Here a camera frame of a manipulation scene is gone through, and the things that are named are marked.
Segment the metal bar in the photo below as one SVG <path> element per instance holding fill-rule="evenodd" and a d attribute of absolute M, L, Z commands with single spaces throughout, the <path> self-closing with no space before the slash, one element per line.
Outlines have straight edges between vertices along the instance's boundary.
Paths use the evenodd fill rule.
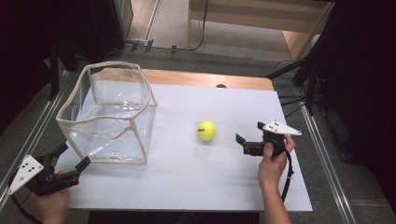
<path fill-rule="evenodd" d="M 32 154 L 34 152 L 35 147 L 37 146 L 38 140 L 40 139 L 41 135 L 45 131 L 45 129 L 50 121 L 50 118 L 52 117 L 53 113 L 55 112 L 55 109 L 57 108 L 58 104 L 60 103 L 60 101 L 64 95 L 65 86 L 71 80 L 68 73 L 69 72 L 64 71 L 64 73 L 62 74 L 61 88 L 60 88 L 59 93 L 55 96 L 55 98 L 52 101 L 47 102 L 46 106 L 43 109 L 43 112 L 41 113 L 40 117 L 37 120 L 37 123 L 35 124 L 35 127 L 30 132 L 30 134 L 27 137 L 25 143 L 23 144 L 19 154 L 15 158 L 12 165 L 9 167 L 8 172 L 6 173 L 4 179 L 2 180 L 2 182 L 0 184 L 0 212 L 3 210 L 3 207 L 6 204 L 7 199 L 8 199 L 8 194 L 7 194 L 8 180 L 10 179 L 12 173 L 16 169 L 18 169 L 24 156 L 28 155 L 28 154 Z"/>
<path fill-rule="evenodd" d="M 298 89 L 296 89 L 296 91 L 299 95 L 304 95 L 302 91 Z M 308 126 L 309 132 L 311 133 L 312 140 L 314 141 L 314 145 L 317 150 L 320 162 L 322 164 L 323 171 L 329 182 L 330 189 L 332 190 L 332 195 L 335 199 L 335 203 L 337 204 L 341 218 L 346 224 L 357 223 L 353 211 L 350 207 L 349 200 L 344 192 L 340 180 L 338 179 L 338 175 L 335 172 L 334 167 L 332 166 L 332 161 L 330 160 L 327 149 L 320 136 L 318 126 L 315 122 L 315 118 L 314 116 L 309 115 L 309 112 L 305 106 L 302 106 L 302 110 L 306 125 Z"/>

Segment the clear plastic bin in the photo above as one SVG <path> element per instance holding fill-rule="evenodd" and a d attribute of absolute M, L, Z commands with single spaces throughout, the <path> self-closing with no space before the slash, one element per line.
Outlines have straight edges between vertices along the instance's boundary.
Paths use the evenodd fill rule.
<path fill-rule="evenodd" d="M 56 120 L 82 159 L 147 163 L 156 106 L 139 65 L 96 63 L 82 70 Z"/>

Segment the hand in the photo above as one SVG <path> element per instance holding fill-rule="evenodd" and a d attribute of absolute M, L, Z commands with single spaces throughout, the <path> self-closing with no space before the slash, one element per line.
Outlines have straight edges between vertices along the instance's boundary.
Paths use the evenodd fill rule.
<path fill-rule="evenodd" d="M 31 194 L 35 206 L 43 217 L 43 223 L 65 223 L 69 214 L 70 191 L 63 189 L 51 195 L 38 197 Z"/>
<path fill-rule="evenodd" d="M 291 152 L 295 147 L 295 143 L 288 134 L 285 134 L 285 139 L 285 148 L 288 152 Z M 280 177 L 282 176 L 287 163 L 285 152 L 275 158 L 272 158 L 273 152 L 274 145 L 269 142 L 266 143 L 264 146 L 262 162 L 260 162 L 259 165 L 259 181 L 263 190 L 278 189 Z"/>

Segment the tennis ball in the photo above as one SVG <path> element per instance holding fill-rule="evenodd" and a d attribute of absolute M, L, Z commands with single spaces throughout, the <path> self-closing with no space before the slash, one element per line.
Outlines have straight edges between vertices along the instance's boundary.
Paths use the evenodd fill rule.
<path fill-rule="evenodd" d="M 216 126 L 210 121 L 204 121 L 198 126 L 198 136 L 204 141 L 210 141 L 216 135 Z"/>

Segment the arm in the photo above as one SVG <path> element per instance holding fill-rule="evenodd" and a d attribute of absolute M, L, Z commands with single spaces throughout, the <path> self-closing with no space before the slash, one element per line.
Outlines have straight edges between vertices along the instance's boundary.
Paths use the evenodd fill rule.
<path fill-rule="evenodd" d="M 43 217 L 43 224 L 64 224 L 69 214 L 70 191 L 63 189 L 51 195 L 38 197 L 32 193 L 35 206 Z"/>
<path fill-rule="evenodd" d="M 285 139 L 285 148 L 291 152 L 295 144 L 289 135 L 285 135 Z M 265 206 L 265 223 L 291 223 L 278 189 L 280 177 L 287 163 L 286 154 L 282 153 L 272 159 L 273 152 L 274 145 L 265 144 L 262 162 L 259 165 L 259 181 Z"/>

